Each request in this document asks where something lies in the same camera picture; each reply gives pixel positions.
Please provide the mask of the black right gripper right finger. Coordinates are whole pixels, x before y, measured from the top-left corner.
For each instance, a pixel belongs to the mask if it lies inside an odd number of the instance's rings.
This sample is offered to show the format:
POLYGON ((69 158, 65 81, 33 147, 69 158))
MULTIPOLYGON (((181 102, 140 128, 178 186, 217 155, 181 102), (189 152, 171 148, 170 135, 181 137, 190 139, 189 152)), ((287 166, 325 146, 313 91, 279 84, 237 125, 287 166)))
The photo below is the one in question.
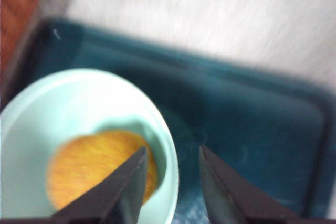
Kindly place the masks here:
POLYGON ((203 198, 210 223, 335 223, 303 218, 248 182, 205 145, 199 149, 203 198))

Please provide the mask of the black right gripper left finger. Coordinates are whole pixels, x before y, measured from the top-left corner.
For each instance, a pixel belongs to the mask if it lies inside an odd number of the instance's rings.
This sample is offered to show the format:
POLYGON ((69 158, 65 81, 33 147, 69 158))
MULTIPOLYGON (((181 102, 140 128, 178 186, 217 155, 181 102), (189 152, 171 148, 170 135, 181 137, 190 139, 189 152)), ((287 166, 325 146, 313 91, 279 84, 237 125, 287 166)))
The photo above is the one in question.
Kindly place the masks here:
POLYGON ((145 193, 148 152, 141 147, 102 182, 45 218, 1 223, 137 223, 145 193))

